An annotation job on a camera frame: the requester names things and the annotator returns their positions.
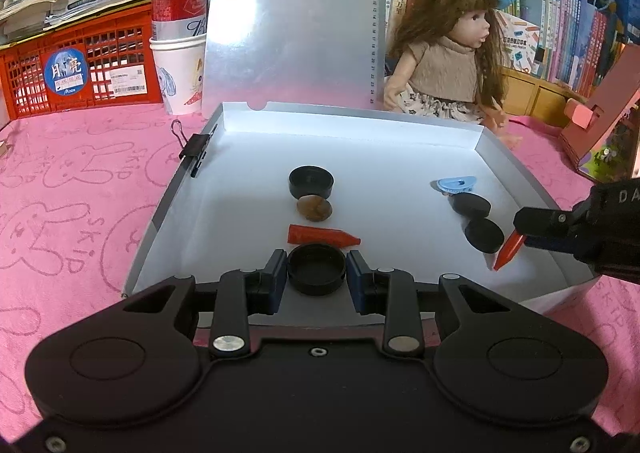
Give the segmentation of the black binder clip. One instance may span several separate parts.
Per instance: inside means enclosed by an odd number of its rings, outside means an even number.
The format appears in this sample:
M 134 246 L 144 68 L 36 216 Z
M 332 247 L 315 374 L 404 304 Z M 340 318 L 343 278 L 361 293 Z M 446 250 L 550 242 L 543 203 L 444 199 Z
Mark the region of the black binder clip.
M 200 170 L 202 162 L 207 153 L 207 147 L 210 140 L 213 138 L 217 130 L 217 125 L 209 131 L 202 133 L 194 133 L 187 138 L 183 131 L 182 122 L 179 119 L 171 121 L 170 131 L 181 147 L 179 158 L 187 159 L 193 165 L 191 169 L 191 176 L 195 178 Z

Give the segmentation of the translucent plastic clipboard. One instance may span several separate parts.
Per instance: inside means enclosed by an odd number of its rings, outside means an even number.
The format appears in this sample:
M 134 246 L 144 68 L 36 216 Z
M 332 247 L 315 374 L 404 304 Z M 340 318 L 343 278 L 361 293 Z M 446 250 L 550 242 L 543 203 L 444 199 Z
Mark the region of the translucent plastic clipboard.
M 222 102 L 377 109 L 384 0 L 209 0 L 202 113 Z

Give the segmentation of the pink bunny towel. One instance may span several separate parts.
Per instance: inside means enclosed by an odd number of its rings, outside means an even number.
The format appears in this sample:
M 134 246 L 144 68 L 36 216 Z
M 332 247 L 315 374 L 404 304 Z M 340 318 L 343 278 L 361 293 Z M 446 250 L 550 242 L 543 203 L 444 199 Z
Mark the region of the pink bunny towel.
M 160 104 L 107 107 L 12 121 L 1 131 L 1 232 L 36 215 L 1 243 L 1 436 L 40 421 L 24 381 L 30 350 L 120 298 L 139 239 L 178 165 L 172 119 Z M 590 183 L 567 164 L 556 132 L 512 117 L 514 150 L 566 209 Z M 597 343 L 610 380 L 594 417 L 609 433 L 639 433 L 639 286 L 601 277 L 551 313 Z

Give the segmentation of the wooden drawer shelf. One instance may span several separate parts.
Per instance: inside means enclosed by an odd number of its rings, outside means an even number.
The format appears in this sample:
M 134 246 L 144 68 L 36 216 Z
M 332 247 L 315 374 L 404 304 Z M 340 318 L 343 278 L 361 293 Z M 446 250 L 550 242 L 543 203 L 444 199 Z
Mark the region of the wooden drawer shelf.
M 566 102 L 570 98 L 578 102 L 585 101 L 562 84 L 510 68 L 503 67 L 501 70 L 506 84 L 503 109 L 510 115 L 534 117 L 550 126 L 563 128 L 568 123 L 564 114 Z

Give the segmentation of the brown nut piece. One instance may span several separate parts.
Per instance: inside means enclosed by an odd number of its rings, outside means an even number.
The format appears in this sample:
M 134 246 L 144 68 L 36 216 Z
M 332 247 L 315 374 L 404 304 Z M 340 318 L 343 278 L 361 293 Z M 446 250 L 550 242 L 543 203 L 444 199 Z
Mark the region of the brown nut piece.
M 330 202 L 319 195 L 300 196 L 296 202 L 296 209 L 305 220 L 310 222 L 326 221 L 333 213 Z

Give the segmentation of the brown-haired baby doll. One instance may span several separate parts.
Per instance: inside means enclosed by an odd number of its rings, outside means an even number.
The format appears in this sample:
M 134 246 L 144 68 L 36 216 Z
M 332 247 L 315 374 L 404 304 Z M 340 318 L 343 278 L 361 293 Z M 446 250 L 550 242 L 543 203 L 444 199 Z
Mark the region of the brown-haired baby doll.
M 395 28 L 388 56 L 395 64 L 384 84 L 384 107 L 420 117 L 480 124 L 504 145 L 509 132 L 502 104 L 502 33 L 498 0 L 412 0 Z

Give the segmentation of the blue clip piece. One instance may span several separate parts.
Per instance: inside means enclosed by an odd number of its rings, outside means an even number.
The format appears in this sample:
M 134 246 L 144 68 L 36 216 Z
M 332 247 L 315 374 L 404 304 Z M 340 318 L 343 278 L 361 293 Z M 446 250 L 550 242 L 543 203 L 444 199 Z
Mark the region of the blue clip piece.
M 457 195 L 472 193 L 476 185 L 475 176 L 455 176 L 454 178 L 442 178 L 435 181 L 435 188 L 442 194 Z

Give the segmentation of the white paper cup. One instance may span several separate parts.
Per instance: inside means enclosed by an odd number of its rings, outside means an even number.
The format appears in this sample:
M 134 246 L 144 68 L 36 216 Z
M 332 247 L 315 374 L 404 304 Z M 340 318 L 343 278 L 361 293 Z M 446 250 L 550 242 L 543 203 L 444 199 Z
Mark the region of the white paper cup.
M 206 35 L 174 40 L 150 40 L 166 112 L 190 115 L 201 110 Z

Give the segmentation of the red soda can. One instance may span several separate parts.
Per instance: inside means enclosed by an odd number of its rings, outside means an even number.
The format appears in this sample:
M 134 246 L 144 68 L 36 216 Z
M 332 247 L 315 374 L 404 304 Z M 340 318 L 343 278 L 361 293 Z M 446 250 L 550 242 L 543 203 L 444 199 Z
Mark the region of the red soda can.
M 152 38 L 169 41 L 203 35 L 207 0 L 151 0 Z

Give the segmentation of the white shallow cardboard box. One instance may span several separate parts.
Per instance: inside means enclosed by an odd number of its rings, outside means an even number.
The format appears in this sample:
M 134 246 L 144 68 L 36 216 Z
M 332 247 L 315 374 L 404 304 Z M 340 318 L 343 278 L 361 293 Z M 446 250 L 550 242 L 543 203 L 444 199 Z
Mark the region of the white shallow cardboard box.
M 288 247 L 300 222 L 290 173 L 318 166 L 334 179 L 328 227 L 358 237 L 374 269 L 399 269 L 434 283 L 457 273 L 537 312 L 547 312 L 596 283 L 569 255 L 522 248 L 495 270 L 466 240 L 463 219 L 435 182 L 474 176 L 489 217 L 510 232 L 524 207 L 553 199 L 490 131 L 476 124 L 374 110 L 271 103 L 218 106 L 204 128 L 200 162 L 175 172 L 139 244 L 124 291 L 167 277 L 215 282 L 232 270 L 262 268 Z

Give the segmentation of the black round disc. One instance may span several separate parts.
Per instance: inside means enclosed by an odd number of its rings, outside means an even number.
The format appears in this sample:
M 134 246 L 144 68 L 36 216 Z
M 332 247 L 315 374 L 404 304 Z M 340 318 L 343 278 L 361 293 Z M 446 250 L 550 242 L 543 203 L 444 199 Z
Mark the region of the black round disc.
M 484 254 L 495 254 L 504 243 L 503 231 L 489 219 L 472 219 L 464 228 L 466 240 Z
M 486 198 L 470 192 L 451 195 L 450 204 L 457 214 L 468 219 L 485 219 L 491 210 Z

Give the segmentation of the red plastic basket left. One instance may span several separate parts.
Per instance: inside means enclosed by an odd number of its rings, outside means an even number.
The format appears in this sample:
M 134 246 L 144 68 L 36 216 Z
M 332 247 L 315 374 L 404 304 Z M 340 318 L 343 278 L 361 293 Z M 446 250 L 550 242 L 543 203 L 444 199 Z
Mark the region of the red plastic basket left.
M 9 118 L 160 103 L 151 17 L 151 3 L 142 1 L 2 48 Z

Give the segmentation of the red cone piece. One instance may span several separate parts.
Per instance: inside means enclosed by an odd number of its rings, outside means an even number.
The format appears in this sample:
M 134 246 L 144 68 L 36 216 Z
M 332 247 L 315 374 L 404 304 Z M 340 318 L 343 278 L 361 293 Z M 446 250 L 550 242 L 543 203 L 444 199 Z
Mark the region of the red cone piece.
M 526 237 L 518 231 L 513 231 L 512 234 L 506 239 L 500 251 L 498 251 L 498 255 L 496 261 L 494 263 L 494 270 L 499 271 L 505 265 L 507 265 L 518 253 L 520 248 L 523 246 Z
M 360 245 L 361 239 L 343 230 L 291 224 L 288 227 L 288 243 L 292 245 L 321 243 L 336 248 L 347 248 Z

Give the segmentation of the white stationery box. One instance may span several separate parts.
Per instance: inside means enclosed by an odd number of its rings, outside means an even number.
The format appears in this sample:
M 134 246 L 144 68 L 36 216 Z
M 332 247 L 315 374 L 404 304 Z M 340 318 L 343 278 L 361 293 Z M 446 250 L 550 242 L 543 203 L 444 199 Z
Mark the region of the white stationery box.
M 509 13 L 497 11 L 502 33 L 503 66 L 531 74 L 535 66 L 540 27 Z

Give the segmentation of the black round lid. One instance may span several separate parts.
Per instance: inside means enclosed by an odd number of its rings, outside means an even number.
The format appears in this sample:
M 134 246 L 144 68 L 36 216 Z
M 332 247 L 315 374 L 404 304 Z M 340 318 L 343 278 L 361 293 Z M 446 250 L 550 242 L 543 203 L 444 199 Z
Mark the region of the black round lid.
M 331 245 L 304 244 L 288 254 L 288 281 L 306 296 L 331 295 L 343 285 L 345 274 L 345 255 Z
M 331 196 L 333 185 L 332 174 L 318 166 L 300 166 L 293 169 L 288 175 L 288 189 L 296 199 L 309 195 L 328 199 Z

